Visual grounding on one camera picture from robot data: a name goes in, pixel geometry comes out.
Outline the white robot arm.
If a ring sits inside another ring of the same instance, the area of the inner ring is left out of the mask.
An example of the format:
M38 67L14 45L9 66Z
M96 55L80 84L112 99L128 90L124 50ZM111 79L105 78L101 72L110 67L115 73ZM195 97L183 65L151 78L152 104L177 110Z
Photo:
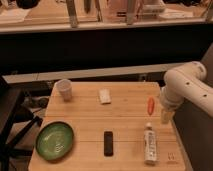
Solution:
M198 61L185 63L165 73L165 86L159 94L162 124L169 123L185 99L213 117L213 88L204 83L206 76L205 66Z

